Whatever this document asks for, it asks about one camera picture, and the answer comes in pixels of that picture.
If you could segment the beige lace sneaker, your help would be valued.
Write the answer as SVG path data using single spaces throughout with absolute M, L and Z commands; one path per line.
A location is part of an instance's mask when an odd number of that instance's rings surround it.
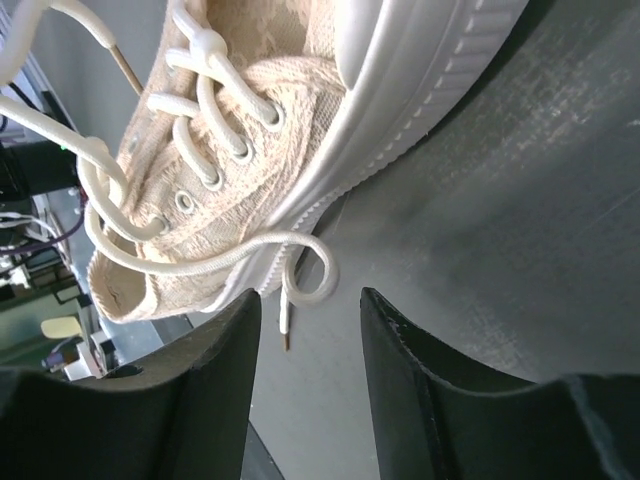
M 124 323 L 215 312 L 242 291 L 323 301 L 313 235 L 464 96 L 522 1 L 171 1 L 116 157 L 78 163 L 88 282 Z

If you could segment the white shoelace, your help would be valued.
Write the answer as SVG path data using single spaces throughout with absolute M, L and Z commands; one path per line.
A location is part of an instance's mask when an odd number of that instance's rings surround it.
M 265 277 L 291 305 L 329 296 L 339 270 L 310 233 L 268 217 L 319 157 L 345 95 L 327 1 L 171 1 L 151 74 L 141 83 L 114 34 L 79 1 L 21 1 L 1 51 L 1 78 L 24 64 L 43 15 L 83 26 L 139 96 L 120 150 L 5 100 L 10 119 L 77 157 L 95 251 L 88 282 L 111 321 L 218 310 L 240 270 L 274 249 Z

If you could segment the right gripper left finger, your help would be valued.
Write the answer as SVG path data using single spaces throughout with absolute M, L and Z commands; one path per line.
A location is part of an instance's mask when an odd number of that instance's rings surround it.
M 246 291 L 102 379 L 1 371 L 5 479 L 237 479 L 261 331 Z

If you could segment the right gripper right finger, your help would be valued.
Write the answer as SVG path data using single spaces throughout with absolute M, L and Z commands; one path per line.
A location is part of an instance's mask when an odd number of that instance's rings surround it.
M 478 362 L 366 288 L 361 336 L 384 479 L 635 479 L 639 379 L 529 382 Z

